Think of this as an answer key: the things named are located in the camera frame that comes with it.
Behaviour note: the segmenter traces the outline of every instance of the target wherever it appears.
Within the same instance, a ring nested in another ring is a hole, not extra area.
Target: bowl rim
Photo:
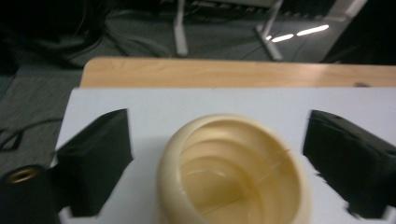
[[[270,128],[257,120],[234,114],[214,114],[194,119],[178,131],[169,140],[160,161],[157,172],[157,191],[159,209],[162,209],[168,221],[173,224],[208,224],[191,202],[187,192],[183,189],[182,177],[179,171],[180,156],[187,139],[199,128],[209,123],[231,120],[254,127],[279,143],[286,150],[286,155],[294,167],[299,185],[300,200],[294,218],[290,224],[309,223],[311,217],[311,192],[307,173],[297,155]]]

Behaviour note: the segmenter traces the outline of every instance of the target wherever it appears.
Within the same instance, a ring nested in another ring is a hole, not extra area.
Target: white surface
[[[208,114],[232,113],[273,129],[302,154],[311,109],[337,114],[396,145],[396,89],[129,89],[74,90],[58,147],[99,116],[129,108],[134,161],[97,218],[63,218],[63,223],[151,224],[156,219],[155,175],[164,146],[187,122]],[[394,223],[350,216],[347,204],[305,159],[312,186],[312,224]]]

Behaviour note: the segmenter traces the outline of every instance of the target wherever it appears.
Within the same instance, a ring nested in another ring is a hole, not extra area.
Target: gray carpet
[[[267,19],[266,14],[249,13],[242,18],[232,20],[238,13],[213,16],[209,11],[185,19],[185,32],[189,46],[190,59],[237,60],[237,61],[271,61],[262,47],[262,42],[254,32],[257,24]],[[131,37],[143,37],[168,48],[172,57],[176,57],[173,34],[173,13],[163,13],[158,17],[145,12],[120,11],[110,14],[106,26],[112,36],[120,43],[131,57],[153,57],[154,55]],[[337,37],[344,31],[348,21],[325,21],[280,15],[270,35],[281,36],[296,34],[299,31],[329,24],[324,32],[295,36],[276,43],[285,58],[285,62],[320,62]],[[103,42],[92,51],[73,59],[75,63],[85,63],[94,56],[120,56],[114,44],[104,38]]]
[[[62,118],[80,77],[80,71],[18,74],[0,102],[0,129],[12,131],[43,119]],[[27,164],[48,167],[60,127],[57,122],[26,131],[18,150],[0,153],[0,175]]]

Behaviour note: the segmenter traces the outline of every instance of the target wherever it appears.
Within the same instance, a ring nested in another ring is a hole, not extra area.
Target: table
[[[396,66],[96,58],[81,88],[395,87]]]

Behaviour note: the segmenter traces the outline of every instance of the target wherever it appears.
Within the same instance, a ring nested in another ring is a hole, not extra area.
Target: carpeted floor
[[[0,129],[7,134],[26,125],[62,118],[71,90],[80,81],[80,71],[41,74],[19,73],[0,103]],[[49,166],[61,122],[43,124],[24,132],[16,151],[0,153],[0,175],[27,164]]]

